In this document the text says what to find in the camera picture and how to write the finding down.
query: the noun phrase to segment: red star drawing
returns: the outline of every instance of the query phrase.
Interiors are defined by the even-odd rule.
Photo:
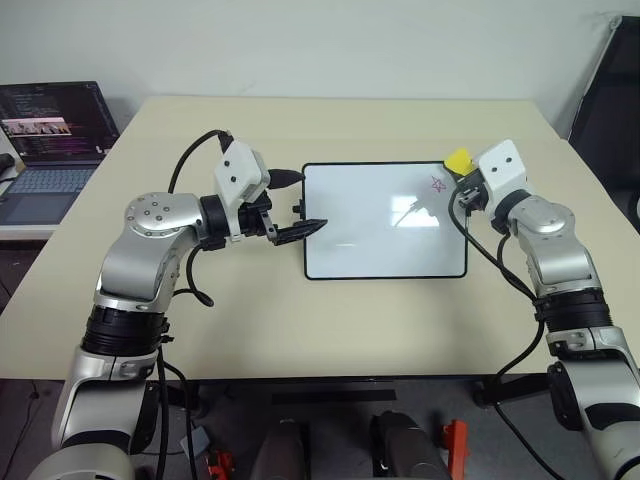
[[[434,176],[431,177],[433,179],[433,183],[431,184],[431,188],[433,188],[436,192],[440,193],[442,190],[446,190],[447,186],[442,183],[442,180],[436,178]]]

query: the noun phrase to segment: beige tabletop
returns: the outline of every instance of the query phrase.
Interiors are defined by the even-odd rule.
[[[576,214],[612,309],[634,352],[640,239],[578,155],[524,101],[354,101],[162,97],[149,100],[46,245],[0,318],[0,377],[64,377],[84,333],[95,282],[131,198],[163,191],[201,133],[229,129],[270,168],[307,162],[440,160],[512,138],[537,191]],[[176,188],[213,191],[218,143],[189,159]],[[272,192],[273,215],[295,220],[300,186]],[[482,213],[471,229],[499,239]],[[524,256],[506,261],[526,277]],[[216,306],[190,296],[169,309],[166,357],[190,378],[476,374],[496,371],[535,332],[528,300],[474,250],[462,279],[309,281],[302,244],[250,238],[194,265]],[[516,371],[543,371],[541,345]]]

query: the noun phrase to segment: laptop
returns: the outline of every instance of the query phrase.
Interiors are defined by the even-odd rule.
[[[0,127],[26,166],[0,225],[60,223],[119,137],[96,82],[0,86]]]

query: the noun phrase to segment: yellow sponge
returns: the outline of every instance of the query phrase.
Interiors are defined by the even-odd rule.
[[[466,148],[459,148],[449,155],[444,161],[444,166],[447,170],[462,176],[469,175],[475,170],[471,161],[471,154]]]

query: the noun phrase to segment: laptop keyboard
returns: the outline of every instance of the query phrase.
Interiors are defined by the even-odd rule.
[[[11,185],[11,193],[77,193],[94,172],[87,170],[25,170]]]

